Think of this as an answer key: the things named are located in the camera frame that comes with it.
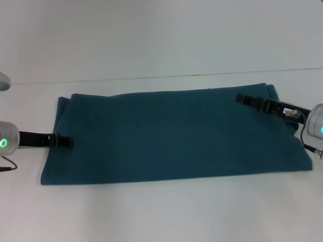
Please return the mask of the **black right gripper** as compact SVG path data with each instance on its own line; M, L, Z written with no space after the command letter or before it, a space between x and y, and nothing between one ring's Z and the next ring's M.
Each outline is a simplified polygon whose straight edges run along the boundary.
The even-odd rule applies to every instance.
M299 124L305 124L311 112L309 109L285 102L261 97L252 97L242 93L237 94L236 102L253 107L260 112L275 114Z

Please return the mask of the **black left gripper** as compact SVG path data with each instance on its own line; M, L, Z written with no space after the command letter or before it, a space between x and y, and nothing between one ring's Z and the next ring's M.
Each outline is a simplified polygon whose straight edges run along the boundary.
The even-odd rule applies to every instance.
M20 140L18 148L53 148L72 147L73 139L59 134L40 134L31 132L19 132Z

